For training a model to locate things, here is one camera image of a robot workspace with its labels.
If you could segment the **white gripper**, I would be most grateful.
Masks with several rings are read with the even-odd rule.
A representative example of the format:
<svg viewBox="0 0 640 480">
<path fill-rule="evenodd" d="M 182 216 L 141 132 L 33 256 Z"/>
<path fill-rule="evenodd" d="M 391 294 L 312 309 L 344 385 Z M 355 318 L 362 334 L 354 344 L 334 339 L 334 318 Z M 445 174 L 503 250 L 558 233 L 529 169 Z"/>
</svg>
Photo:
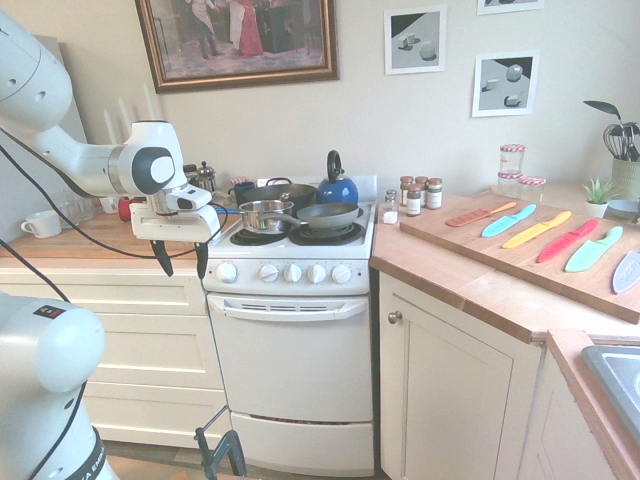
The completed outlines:
<svg viewBox="0 0 640 480">
<path fill-rule="evenodd" d="M 168 277 L 174 274 L 171 258 L 163 241 L 195 244 L 197 275 L 203 279 L 208 262 L 208 241 L 218 235 L 220 222 L 213 206 L 194 211 L 179 211 L 175 215 L 159 215 L 145 203 L 129 206 L 133 234 L 140 240 L 152 240 L 154 257 Z"/>
</svg>

